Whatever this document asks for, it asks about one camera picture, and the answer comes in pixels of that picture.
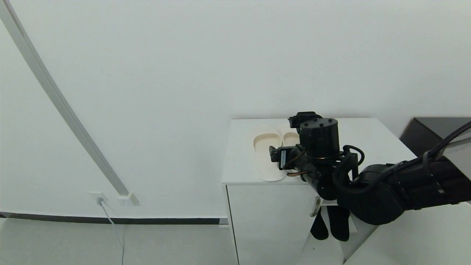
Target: slipper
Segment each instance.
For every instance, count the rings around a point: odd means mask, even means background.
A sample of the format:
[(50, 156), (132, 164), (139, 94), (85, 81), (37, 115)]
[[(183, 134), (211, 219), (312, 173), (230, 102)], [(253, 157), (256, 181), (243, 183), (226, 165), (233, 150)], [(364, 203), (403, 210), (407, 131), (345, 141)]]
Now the slipper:
[(265, 181), (272, 182), (284, 179), (284, 173), (278, 169), (277, 163), (271, 162), (268, 150), (270, 146), (278, 148), (281, 144), (281, 136), (271, 130), (268, 125), (257, 127), (257, 134), (253, 138), (253, 150), (261, 173), (260, 176)]
[(296, 129), (290, 127), (289, 123), (280, 124), (277, 129), (281, 135), (283, 146), (296, 146), (299, 144), (299, 134)]

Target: gray tile floor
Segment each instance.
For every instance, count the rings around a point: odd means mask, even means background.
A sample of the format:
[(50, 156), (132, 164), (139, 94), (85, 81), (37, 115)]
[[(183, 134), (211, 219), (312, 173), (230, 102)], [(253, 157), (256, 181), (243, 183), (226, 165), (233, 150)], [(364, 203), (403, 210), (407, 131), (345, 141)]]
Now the gray tile floor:
[[(124, 264), (236, 265), (229, 228), (219, 225), (118, 225)], [(120, 265), (110, 224), (0, 218), (0, 265)]]

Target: wall outlet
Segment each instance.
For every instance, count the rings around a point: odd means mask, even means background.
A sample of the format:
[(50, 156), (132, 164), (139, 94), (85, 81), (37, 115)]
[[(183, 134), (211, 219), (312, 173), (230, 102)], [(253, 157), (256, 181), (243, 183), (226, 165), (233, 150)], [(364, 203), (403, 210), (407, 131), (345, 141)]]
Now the wall outlet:
[(127, 196), (119, 196), (117, 199), (122, 206), (140, 206), (138, 198), (136, 198), (134, 193), (130, 193)]
[(107, 199), (107, 198), (104, 196), (104, 194), (101, 193), (101, 192), (89, 191), (89, 195), (90, 195), (90, 197), (93, 198), (93, 200), (94, 200), (95, 202), (97, 202), (97, 199), (98, 199), (99, 197), (102, 197), (102, 198), (103, 198), (103, 201), (108, 201), (108, 199)]

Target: cabinet door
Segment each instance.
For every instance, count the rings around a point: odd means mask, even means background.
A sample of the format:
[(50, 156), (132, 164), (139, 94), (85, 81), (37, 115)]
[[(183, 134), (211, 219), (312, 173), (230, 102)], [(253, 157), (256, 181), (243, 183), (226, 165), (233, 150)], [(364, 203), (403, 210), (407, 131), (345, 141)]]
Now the cabinet door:
[(229, 185), (227, 193), (239, 264), (296, 264), (317, 193), (302, 184)]

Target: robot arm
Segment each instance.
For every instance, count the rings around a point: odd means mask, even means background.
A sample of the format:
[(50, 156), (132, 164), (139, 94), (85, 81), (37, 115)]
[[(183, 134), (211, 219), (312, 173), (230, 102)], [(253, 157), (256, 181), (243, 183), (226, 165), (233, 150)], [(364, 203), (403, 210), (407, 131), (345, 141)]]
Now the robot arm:
[(314, 112), (290, 117), (300, 144), (270, 147), (278, 168), (296, 169), (326, 200), (336, 199), (360, 220), (374, 225), (394, 221), (406, 210), (471, 201), (471, 137), (450, 142), (471, 127), (465, 124), (423, 156), (397, 164), (358, 166), (364, 153), (356, 147), (340, 150), (338, 123)]

